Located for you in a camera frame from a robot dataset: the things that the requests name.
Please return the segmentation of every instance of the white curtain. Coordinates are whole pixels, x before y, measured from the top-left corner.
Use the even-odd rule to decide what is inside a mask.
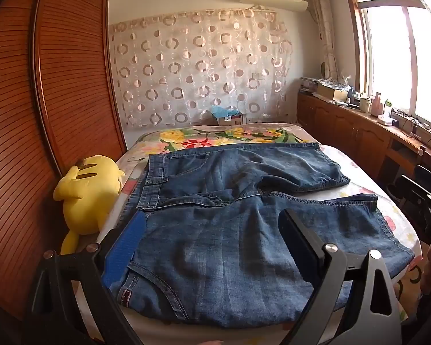
[[[324,46],[326,79],[338,80],[337,63],[334,56],[334,23],[329,0],[312,0]]]
[[[202,124],[214,106],[256,121],[286,110],[292,44],[276,12],[147,17],[112,25],[110,39],[120,117],[129,127]]]

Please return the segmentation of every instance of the metal screw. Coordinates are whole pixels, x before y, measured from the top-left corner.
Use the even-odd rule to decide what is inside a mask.
[[[99,244],[93,242],[86,247],[86,251],[89,253],[94,253],[99,249]]]
[[[326,250],[329,253],[335,253],[338,250],[338,248],[335,244],[326,244]]]
[[[370,251],[370,256],[371,256],[373,259],[380,259],[380,258],[382,257],[382,254],[381,254],[378,250],[376,250],[376,249],[372,249],[372,250]]]
[[[43,253],[43,258],[45,259],[53,258],[53,256],[54,256],[54,250],[47,250],[46,252]]]

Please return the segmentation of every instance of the jar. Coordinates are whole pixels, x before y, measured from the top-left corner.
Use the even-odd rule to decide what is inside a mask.
[[[372,100],[370,98],[361,98],[359,109],[362,112],[370,112],[372,109]]]

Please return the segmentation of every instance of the wooden slats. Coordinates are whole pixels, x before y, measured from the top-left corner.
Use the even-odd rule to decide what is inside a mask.
[[[81,157],[117,160],[125,150],[106,58],[106,1],[0,5],[0,305],[18,318],[43,251],[58,250],[67,232],[52,199],[55,164],[65,171]]]
[[[38,57],[47,124],[63,171],[122,154],[106,74],[104,0],[42,0]]]
[[[58,248],[65,233],[60,205],[49,201],[58,177],[41,140],[31,93],[33,1],[0,5],[0,305],[18,318],[43,251]]]

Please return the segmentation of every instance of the blue denim jeans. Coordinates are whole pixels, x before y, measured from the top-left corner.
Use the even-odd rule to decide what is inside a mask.
[[[413,253],[387,227],[377,196],[294,197],[348,182],[317,143],[151,155],[124,211],[124,220],[144,212],[145,232],[123,278],[110,288],[121,304],[165,321],[248,328],[296,320],[313,287],[279,233],[285,208],[345,252],[378,249],[393,277]],[[349,288],[343,286],[336,309]]]

